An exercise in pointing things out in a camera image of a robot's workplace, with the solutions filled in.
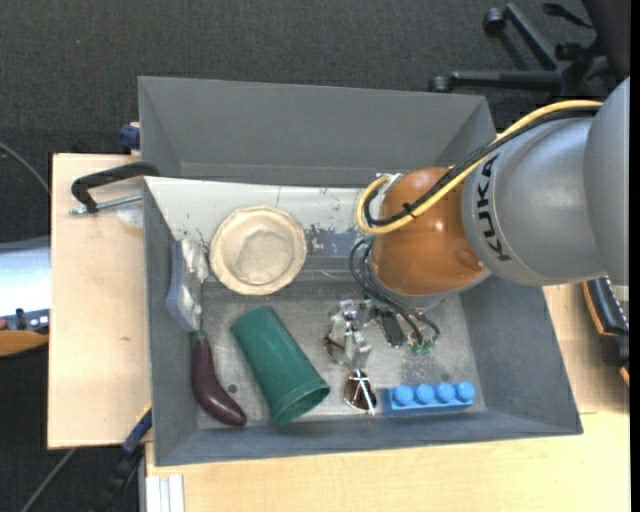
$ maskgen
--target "yellow cable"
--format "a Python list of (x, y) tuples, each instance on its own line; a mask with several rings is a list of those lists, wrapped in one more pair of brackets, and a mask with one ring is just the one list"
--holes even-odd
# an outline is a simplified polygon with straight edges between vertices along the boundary
[[(500, 140), (503, 137), (515, 132), (523, 128), (524, 126), (532, 123), (536, 119), (539, 119), (542, 116), (547, 114), (551, 114), (553, 112), (558, 112), (560, 110), (566, 110), (569, 108), (579, 108), (579, 107), (598, 107), (602, 105), (602, 102), (592, 101), (592, 100), (568, 100), (561, 101), (558, 103), (553, 103), (552, 105), (547, 105), (545, 107), (534, 110), (530, 114), (526, 115), (516, 123), (512, 124), (509, 128), (507, 128), (504, 132), (496, 136), (493, 142)], [(449, 183), (447, 183), (444, 187), (442, 187), (438, 192), (436, 192), (432, 197), (430, 197), (427, 201), (418, 206), (413, 212), (413, 215), (405, 215), (404, 217), (393, 221), (386, 226), (369, 226), (366, 220), (363, 219), (364, 213), (364, 204), (367, 198), (383, 183), (387, 182), (391, 176), (384, 175), (380, 178), (376, 179), (373, 183), (371, 183), (362, 193), (360, 198), (358, 199), (358, 204), (356, 206), (356, 222), (358, 223), (358, 227), (361, 231), (368, 233), (370, 235), (382, 235), (385, 233), (391, 233), (397, 229), (400, 229), (403, 226), (406, 226), (409, 222), (411, 222), (415, 217), (422, 215), (429, 208), (431, 208), (434, 204), (436, 204), (440, 199), (442, 199), (451, 189), (453, 189), (456, 185), (462, 182), (471, 172), (482, 163), (482, 161), (487, 158), (488, 155), (485, 155), (467, 168), (462, 171), (458, 176), (452, 179)]]

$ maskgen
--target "orange object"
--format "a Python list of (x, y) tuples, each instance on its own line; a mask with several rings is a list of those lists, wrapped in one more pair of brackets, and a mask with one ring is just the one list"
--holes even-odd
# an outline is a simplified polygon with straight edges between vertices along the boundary
[[(429, 167), (400, 179), (385, 196), (379, 216), (402, 211), (446, 171)], [(463, 183), (406, 226), (375, 238), (371, 262), (382, 284), (406, 295), (431, 295), (461, 288), (479, 276), (484, 267), (462, 225), (462, 188)]]
[(48, 334), (5, 329), (0, 332), (0, 357), (31, 350), (44, 345), (47, 341), (49, 341)]

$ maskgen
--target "beige bowl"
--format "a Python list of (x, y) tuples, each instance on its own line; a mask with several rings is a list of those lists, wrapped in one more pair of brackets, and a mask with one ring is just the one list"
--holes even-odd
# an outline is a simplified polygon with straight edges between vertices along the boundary
[(222, 221), (209, 262), (230, 290), (268, 295), (295, 279), (306, 255), (304, 230), (289, 213), (256, 206), (236, 210)]

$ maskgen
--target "blue toy block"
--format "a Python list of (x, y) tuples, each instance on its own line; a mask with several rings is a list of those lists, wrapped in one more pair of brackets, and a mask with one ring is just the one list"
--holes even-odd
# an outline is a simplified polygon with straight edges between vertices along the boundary
[(476, 388), (466, 381), (402, 385), (384, 391), (382, 407), (389, 415), (460, 411), (472, 406), (475, 396)]
[(124, 125), (120, 129), (118, 139), (125, 148), (140, 149), (140, 128), (130, 124)]

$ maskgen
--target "metal clamp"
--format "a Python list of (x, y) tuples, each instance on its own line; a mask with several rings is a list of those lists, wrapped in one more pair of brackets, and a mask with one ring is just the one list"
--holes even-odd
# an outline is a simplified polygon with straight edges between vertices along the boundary
[(135, 176), (160, 176), (160, 170), (149, 162), (134, 162), (78, 178), (73, 182), (73, 185), (71, 185), (71, 193), (84, 206), (74, 208), (70, 210), (69, 213), (72, 215), (96, 213), (105, 208), (119, 206), (141, 199), (142, 194), (135, 194), (121, 199), (105, 201), (104, 203), (96, 203), (93, 197), (91, 197), (91, 194), (89, 194), (89, 189), (126, 180)]
[(367, 363), (372, 346), (362, 334), (372, 319), (375, 307), (371, 300), (356, 303), (349, 299), (339, 303), (338, 309), (330, 315), (331, 326), (325, 337), (325, 351), (339, 364), (352, 371), (362, 369)]

